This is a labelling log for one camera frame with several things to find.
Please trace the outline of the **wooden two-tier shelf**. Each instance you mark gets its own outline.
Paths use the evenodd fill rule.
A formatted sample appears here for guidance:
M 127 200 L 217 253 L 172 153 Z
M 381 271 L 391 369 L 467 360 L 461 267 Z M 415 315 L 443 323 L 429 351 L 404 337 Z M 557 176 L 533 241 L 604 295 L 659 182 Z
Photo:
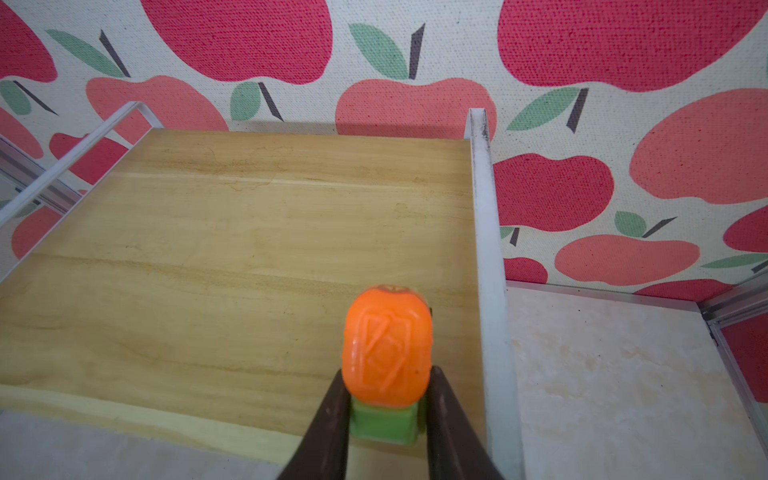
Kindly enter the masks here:
M 1 406 L 281 463 L 370 286 L 432 308 L 496 467 L 525 475 L 490 159 L 456 140 L 153 124 L 1 280 Z

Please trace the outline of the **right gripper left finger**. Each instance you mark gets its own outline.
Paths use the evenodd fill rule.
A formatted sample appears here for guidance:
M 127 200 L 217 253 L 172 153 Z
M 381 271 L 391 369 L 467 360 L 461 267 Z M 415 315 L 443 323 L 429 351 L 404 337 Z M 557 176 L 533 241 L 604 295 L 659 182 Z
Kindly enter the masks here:
M 344 480 L 347 472 L 351 395 L 338 371 L 307 431 L 278 480 Z

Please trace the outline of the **green orange mixer truck toy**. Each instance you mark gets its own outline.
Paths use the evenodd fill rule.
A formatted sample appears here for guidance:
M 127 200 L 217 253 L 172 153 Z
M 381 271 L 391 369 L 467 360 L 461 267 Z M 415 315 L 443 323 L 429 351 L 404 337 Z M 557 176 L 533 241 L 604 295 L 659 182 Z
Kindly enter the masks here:
M 341 373 L 351 395 L 350 433 L 409 446 L 425 429 L 432 368 L 432 310 L 416 291 L 378 285 L 350 306 Z

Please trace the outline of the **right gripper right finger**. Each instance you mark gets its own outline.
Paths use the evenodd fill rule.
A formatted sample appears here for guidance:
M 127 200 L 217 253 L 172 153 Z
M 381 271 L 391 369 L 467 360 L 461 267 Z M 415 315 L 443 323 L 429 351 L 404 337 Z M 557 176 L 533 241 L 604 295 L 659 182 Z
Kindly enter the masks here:
M 431 480 L 503 479 L 438 366 L 426 391 L 426 434 Z

